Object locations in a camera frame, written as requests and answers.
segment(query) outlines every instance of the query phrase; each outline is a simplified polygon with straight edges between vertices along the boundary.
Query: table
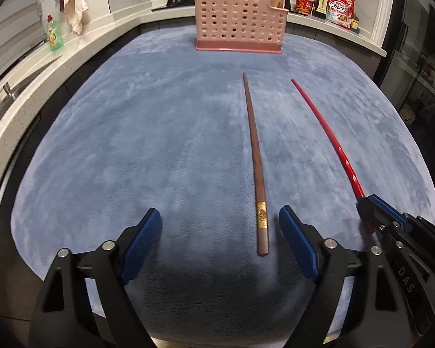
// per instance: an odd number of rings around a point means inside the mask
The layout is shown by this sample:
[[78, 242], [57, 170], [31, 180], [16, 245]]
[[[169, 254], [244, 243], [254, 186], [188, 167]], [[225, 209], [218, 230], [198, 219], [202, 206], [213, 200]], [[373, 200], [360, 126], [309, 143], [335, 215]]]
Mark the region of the table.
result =
[[[126, 287], [149, 333], [198, 347], [279, 347], [313, 291], [279, 232], [279, 209], [290, 204], [346, 248], [370, 239], [347, 176], [290, 79], [323, 113], [366, 194], [435, 222], [435, 190], [393, 106], [337, 50], [287, 35], [281, 55], [199, 52], [194, 36], [194, 26], [143, 34], [84, 83], [28, 167], [13, 237], [43, 278], [59, 248], [93, 250], [155, 207], [161, 237]], [[271, 252], [264, 258], [255, 253], [242, 72], [266, 180]], [[350, 289], [351, 281], [332, 331]], [[90, 297], [102, 314], [93, 283]]]

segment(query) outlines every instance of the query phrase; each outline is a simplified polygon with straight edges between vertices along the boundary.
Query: red snack bag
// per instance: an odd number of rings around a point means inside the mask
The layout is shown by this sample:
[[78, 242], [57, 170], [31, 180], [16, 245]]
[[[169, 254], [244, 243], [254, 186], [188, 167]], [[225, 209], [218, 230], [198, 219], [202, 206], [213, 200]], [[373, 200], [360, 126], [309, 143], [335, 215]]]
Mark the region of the red snack bag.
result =
[[327, 20], [346, 29], [351, 28], [354, 14], [354, 0], [329, 0], [327, 4]]

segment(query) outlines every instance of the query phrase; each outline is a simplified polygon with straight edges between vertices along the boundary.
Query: pink plastic basket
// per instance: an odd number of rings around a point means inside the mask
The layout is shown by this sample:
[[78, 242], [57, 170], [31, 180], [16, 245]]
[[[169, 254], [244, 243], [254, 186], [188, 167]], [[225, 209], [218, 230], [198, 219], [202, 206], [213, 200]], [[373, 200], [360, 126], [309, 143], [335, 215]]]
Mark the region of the pink plastic basket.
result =
[[281, 53], [289, 12], [283, 4], [284, 0], [195, 0], [195, 48]]

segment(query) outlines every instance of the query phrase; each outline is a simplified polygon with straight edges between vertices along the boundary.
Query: dark bottle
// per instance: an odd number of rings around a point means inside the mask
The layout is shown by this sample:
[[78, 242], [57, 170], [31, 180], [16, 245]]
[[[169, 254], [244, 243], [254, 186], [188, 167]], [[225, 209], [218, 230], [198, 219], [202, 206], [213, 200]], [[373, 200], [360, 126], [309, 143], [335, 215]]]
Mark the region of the dark bottle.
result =
[[326, 19], [328, 0], [314, 0], [313, 16]]

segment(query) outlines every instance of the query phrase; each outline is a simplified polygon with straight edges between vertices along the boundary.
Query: blue textured pad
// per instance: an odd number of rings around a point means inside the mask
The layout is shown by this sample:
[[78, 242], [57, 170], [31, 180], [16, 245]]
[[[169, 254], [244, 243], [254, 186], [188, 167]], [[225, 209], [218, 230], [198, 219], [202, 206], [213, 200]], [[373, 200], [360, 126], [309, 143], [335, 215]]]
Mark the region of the blue textured pad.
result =
[[384, 210], [391, 218], [393, 218], [394, 221], [399, 222], [406, 233], [409, 233], [408, 220], [406, 220], [406, 218], [402, 214], [400, 214], [395, 208], [384, 202], [377, 195], [371, 195], [369, 196], [369, 198], [374, 204], [376, 204], [378, 207]]
[[279, 211], [279, 225], [282, 234], [304, 276], [316, 282], [320, 276], [317, 254], [298, 223], [301, 222], [295, 221], [288, 209], [282, 207]]
[[156, 237], [158, 237], [162, 226], [163, 221], [161, 215], [155, 209], [126, 250], [124, 265], [121, 271], [121, 280], [124, 284], [135, 279], [139, 274], [143, 262], [152, 248], [153, 242], [156, 240]]

